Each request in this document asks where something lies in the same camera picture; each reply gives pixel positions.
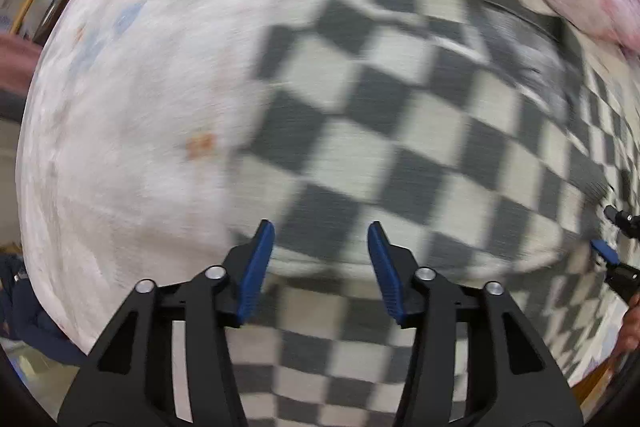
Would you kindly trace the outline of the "operator right hand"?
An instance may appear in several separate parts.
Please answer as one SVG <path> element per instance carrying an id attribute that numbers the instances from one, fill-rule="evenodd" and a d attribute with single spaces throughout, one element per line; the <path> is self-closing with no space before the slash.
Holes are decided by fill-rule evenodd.
<path id="1" fill-rule="evenodd" d="M 623 316 L 622 326 L 620 326 L 612 351 L 613 357 L 637 350 L 640 346 L 639 301 L 639 295 L 635 295 L 629 301 L 629 308 Z"/>

